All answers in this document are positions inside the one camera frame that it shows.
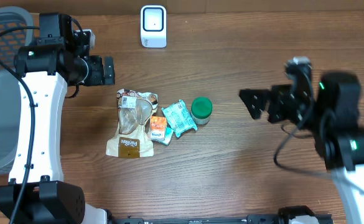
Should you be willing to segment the small teal white packet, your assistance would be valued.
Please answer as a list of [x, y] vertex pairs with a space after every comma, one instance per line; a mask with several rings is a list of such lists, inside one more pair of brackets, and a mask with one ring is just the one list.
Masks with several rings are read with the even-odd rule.
[[161, 141], [161, 143], [165, 146], [168, 146], [170, 141], [172, 140], [173, 134], [174, 134], [174, 130], [170, 127], [167, 127], [166, 133], [165, 133], [165, 138], [163, 141]]

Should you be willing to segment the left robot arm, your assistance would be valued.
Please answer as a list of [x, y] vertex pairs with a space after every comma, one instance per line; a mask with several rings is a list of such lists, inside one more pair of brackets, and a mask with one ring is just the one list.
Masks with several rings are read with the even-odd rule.
[[9, 70], [20, 86], [21, 112], [0, 211], [11, 223], [113, 223], [109, 210], [89, 205], [81, 187], [64, 182], [60, 159], [68, 88], [114, 85], [113, 59], [91, 55], [93, 32], [67, 14], [41, 14], [37, 30]]

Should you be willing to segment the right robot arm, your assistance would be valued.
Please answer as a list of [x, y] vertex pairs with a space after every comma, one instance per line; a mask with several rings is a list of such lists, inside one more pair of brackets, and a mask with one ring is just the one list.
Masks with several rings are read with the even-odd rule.
[[[290, 85], [270, 89], [242, 89], [239, 97], [253, 119], [268, 112], [268, 121], [288, 120], [295, 124], [276, 148], [273, 162], [289, 172], [332, 180], [341, 197], [347, 221], [364, 223], [364, 127], [358, 123], [361, 85], [353, 73], [329, 72], [322, 75], [314, 96], [312, 77], [304, 72], [288, 72]], [[299, 130], [310, 131], [315, 150], [324, 160], [325, 172], [283, 165], [278, 155]]]

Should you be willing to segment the teal white snack packet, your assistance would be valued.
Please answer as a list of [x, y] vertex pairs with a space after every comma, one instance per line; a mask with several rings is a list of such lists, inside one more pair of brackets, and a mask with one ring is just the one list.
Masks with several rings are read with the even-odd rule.
[[190, 129], [195, 131], [198, 129], [183, 100], [162, 108], [162, 113], [177, 138]]

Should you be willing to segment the clear brown bread bag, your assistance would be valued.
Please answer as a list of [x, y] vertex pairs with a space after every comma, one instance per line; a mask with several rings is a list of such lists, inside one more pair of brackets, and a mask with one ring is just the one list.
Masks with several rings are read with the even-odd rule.
[[152, 157], [154, 145], [146, 124], [157, 111], [157, 94], [120, 89], [116, 96], [118, 126], [114, 137], [107, 141], [106, 155], [124, 159]]

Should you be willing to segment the green lid white jar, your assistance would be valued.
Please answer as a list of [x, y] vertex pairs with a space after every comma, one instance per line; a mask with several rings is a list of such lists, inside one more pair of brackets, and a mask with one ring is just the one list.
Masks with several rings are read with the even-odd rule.
[[191, 115], [196, 124], [207, 124], [210, 121], [212, 111], [213, 105], [209, 98], [201, 96], [193, 100]]

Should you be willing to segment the orange snack packet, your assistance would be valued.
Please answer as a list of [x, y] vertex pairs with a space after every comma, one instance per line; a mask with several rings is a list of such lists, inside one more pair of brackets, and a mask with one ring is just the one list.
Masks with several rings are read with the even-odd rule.
[[153, 141], [165, 140], [167, 119], [161, 116], [151, 116], [149, 137]]

